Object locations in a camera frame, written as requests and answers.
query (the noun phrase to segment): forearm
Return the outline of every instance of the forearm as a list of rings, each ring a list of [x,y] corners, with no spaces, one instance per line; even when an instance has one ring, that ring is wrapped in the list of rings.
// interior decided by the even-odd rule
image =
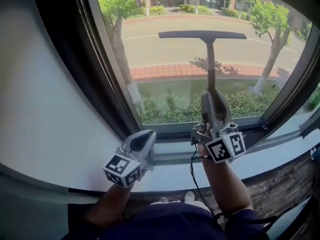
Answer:
[[[212,160],[202,159],[202,164],[222,212],[233,214],[243,209],[253,209],[247,187],[227,162],[215,164]]]
[[[133,186],[134,184],[128,188],[122,188],[113,184],[103,197],[89,210],[84,219],[102,229],[112,225],[121,216]]]

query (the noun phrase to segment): red brick sidewalk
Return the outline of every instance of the red brick sidewalk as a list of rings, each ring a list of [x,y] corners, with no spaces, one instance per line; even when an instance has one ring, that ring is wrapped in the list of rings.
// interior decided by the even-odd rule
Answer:
[[[173,64],[131,68],[131,75],[136,82],[180,80],[205,78],[207,75],[205,63]],[[221,64],[216,62],[217,78],[252,78],[261,76],[264,66],[244,64]],[[287,79],[291,71],[274,67],[270,77]]]
[[[224,22],[234,22],[240,24],[251,25],[251,22],[241,19],[228,18],[223,16],[210,16],[210,15],[161,15],[161,16],[148,16],[143,18],[135,18],[123,21],[123,25],[140,23],[140,22],[151,22],[151,21],[160,21],[160,20],[216,20]]]

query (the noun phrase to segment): navy blue shirt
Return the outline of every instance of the navy blue shirt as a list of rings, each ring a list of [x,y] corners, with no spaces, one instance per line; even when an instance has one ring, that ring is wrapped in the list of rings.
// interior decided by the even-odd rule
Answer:
[[[257,218],[250,209],[241,210],[234,216],[252,220]],[[248,224],[232,218],[223,231],[209,211],[186,203],[172,202],[150,205],[130,219],[106,230],[100,230],[85,222],[63,239],[232,240],[252,238],[258,235],[262,228],[262,225]]]

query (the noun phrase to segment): road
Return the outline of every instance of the road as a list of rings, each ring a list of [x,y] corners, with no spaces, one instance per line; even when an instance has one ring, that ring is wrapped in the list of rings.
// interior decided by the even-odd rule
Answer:
[[[125,24],[122,40],[130,68],[190,63],[205,60],[206,45],[199,39],[160,39],[159,32],[211,30],[243,33],[246,40],[217,39],[215,60],[220,63],[265,65],[270,55],[271,40],[267,34],[259,38],[251,25],[206,19],[164,19]],[[293,70],[305,43],[291,34],[291,44],[284,47],[275,66]]]

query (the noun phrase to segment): shoe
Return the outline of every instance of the shoe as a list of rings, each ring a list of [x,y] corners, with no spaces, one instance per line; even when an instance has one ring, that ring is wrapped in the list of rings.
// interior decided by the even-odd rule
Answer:
[[[186,201],[187,199],[192,199],[192,201],[194,201],[196,199],[196,196],[192,191],[188,191],[184,196],[184,201]]]
[[[168,198],[166,198],[165,196],[161,197],[160,200],[159,200],[160,203],[164,203],[164,204],[168,204],[169,203],[169,200]]]

